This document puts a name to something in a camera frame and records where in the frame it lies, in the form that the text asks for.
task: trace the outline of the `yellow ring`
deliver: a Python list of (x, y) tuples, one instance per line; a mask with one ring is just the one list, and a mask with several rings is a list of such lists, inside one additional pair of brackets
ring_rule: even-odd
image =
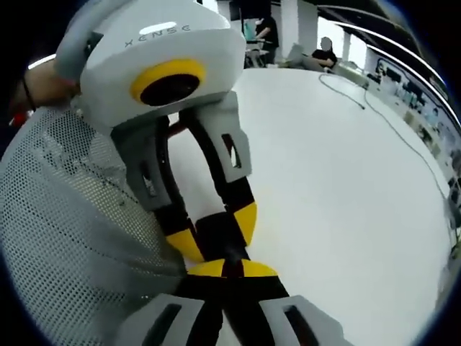
[(177, 74), (189, 74), (191, 76), (195, 76), (199, 79), (200, 83), (202, 83), (206, 77), (205, 67), (196, 60), (180, 59), (167, 61), (165, 63), (148, 67), (141, 72), (131, 84), (131, 97), (144, 105), (144, 102), (142, 102), (140, 98), (144, 89), (159, 79)]

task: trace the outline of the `desk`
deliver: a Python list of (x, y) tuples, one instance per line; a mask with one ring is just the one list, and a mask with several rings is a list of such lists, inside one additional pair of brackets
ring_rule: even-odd
[(364, 87), (368, 84), (368, 78), (361, 74), (359, 71), (345, 65), (344, 63), (337, 63), (334, 68), (333, 72), (339, 76), (343, 76), (344, 78), (354, 82), (355, 84)]
[[(363, 98), (347, 81), (325, 81)], [(322, 85), (316, 72), (248, 69), (235, 90), (259, 206), (251, 258), (340, 321), (355, 346), (409, 345), (434, 310), (450, 248), (425, 163), (379, 115)], [(443, 188), (418, 136), (378, 98), (369, 101), (423, 153)], [(221, 211), (192, 136), (173, 137), (169, 148), (191, 217)], [(238, 345), (228, 326), (219, 345)]]
[(253, 67), (264, 67), (261, 57), (265, 56), (268, 51), (262, 49), (264, 41), (247, 41), (245, 55), (250, 59)]

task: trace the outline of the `black camera lens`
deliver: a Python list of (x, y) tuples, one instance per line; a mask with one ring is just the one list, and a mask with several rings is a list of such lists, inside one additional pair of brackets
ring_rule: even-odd
[(200, 85), (200, 80), (191, 74), (175, 74), (163, 77), (142, 92), (140, 99), (146, 105), (160, 107), (178, 102), (191, 95)]

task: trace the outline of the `wall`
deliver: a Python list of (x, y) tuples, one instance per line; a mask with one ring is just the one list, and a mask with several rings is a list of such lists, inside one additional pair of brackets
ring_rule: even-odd
[(365, 59), (366, 72), (375, 72), (378, 58), (378, 54), (376, 54), (373, 50), (367, 48), (367, 58)]
[[(404, 69), (401, 68), (397, 63), (381, 56), (380, 54), (368, 48), (367, 60), (365, 62), (365, 71), (374, 72), (378, 61), (382, 61), (382, 64), (385, 68), (389, 67), (392, 70), (398, 72), (402, 76), (403, 83), (412, 81), (415, 85), (418, 86), (418, 88), (423, 91), (424, 94), (428, 96), (425, 97), (425, 111), (428, 112), (433, 110), (436, 106), (441, 106), (441, 102), (437, 99), (434, 93), (430, 91), (424, 84), (422, 84), (419, 79), (411, 75), (409, 72), (404, 72)], [(454, 148), (461, 148), (461, 135), (457, 131), (453, 122), (450, 120), (444, 108), (439, 108), (439, 119), (440, 123), (443, 125), (441, 127), (442, 136), (447, 138), (447, 141), (445, 142), (446, 150), (450, 152)]]
[(367, 62), (367, 44), (356, 35), (349, 35), (344, 33), (344, 47), (346, 47), (347, 43), (349, 44), (347, 60), (353, 61), (359, 68), (363, 70)]
[(344, 43), (343, 43), (343, 60), (349, 60), (349, 52), (351, 50), (351, 34), (344, 32)]
[(334, 54), (338, 59), (342, 59), (345, 43), (343, 28), (322, 17), (317, 20), (317, 28), (317, 49), (321, 49), (322, 38), (328, 37), (333, 43)]

